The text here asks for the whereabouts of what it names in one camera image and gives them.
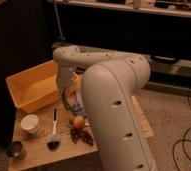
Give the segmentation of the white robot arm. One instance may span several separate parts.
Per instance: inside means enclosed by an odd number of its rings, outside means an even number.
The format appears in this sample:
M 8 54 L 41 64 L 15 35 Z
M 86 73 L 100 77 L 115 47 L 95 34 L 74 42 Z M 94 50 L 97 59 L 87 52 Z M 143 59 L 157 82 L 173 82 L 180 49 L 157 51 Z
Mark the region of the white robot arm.
M 158 171 L 134 110 L 132 95 L 150 77 L 150 65 L 139 54 L 82 52 L 77 46 L 53 51 L 57 85 L 72 84 L 75 67 L 83 67 L 81 96 L 104 171 Z

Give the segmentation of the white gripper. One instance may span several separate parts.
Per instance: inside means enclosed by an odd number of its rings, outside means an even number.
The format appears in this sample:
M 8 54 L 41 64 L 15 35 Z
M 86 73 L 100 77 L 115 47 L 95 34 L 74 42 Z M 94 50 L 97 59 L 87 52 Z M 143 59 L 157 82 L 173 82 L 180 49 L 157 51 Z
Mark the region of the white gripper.
M 76 79 L 76 75 L 70 67 L 59 66 L 57 69 L 56 83 L 59 89 L 68 88 Z

